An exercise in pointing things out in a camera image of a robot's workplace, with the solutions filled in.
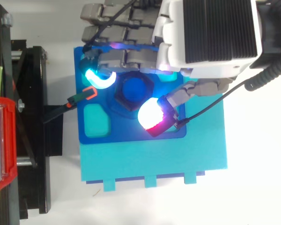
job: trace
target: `black heat sink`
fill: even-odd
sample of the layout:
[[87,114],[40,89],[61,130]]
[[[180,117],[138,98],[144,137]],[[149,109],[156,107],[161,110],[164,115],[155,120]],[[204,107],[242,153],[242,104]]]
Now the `black heat sink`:
[[257,56],[251,0],[183,0],[185,62]]

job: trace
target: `blue led light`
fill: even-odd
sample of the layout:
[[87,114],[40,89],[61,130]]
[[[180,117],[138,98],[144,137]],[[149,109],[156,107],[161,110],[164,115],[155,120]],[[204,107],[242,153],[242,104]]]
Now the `blue led light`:
[[139,110],[138,120],[146,130],[156,126],[163,120],[163,111],[157,103],[158,98],[152,97]]
[[116,81],[117,74],[115,72],[112,72],[111,76],[107,78],[106,80],[103,80],[99,78],[94,71],[91,69],[88,69],[85,73],[86,79],[97,89],[105,89],[113,85],[113,83]]

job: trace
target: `white glowing sphere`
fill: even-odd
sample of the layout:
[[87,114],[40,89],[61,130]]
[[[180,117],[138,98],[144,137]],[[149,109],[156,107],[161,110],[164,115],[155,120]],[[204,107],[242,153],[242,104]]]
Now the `white glowing sphere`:
[[157,100],[158,98],[152,97],[140,107],[138,120],[146,130],[156,126],[163,120],[163,111]]

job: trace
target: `red plastic part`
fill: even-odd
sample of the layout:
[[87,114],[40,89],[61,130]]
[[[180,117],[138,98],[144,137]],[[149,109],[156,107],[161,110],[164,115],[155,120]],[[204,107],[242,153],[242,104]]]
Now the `red plastic part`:
[[17,155],[15,139],[15,102],[0,97],[3,108],[4,170],[6,176],[0,181],[0,190],[10,184],[17,176]]

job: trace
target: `screw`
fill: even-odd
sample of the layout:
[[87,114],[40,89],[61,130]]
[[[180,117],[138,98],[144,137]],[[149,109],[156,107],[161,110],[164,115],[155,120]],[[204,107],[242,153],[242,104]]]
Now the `screw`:
[[23,112],[23,109],[25,108],[25,104],[22,102],[22,99],[18,100],[18,111],[21,113]]
[[48,60],[48,53],[46,51],[42,52],[42,59],[43,60]]
[[5,13],[2,18],[2,25],[11,28],[14,25],[13,16],[10,13]]

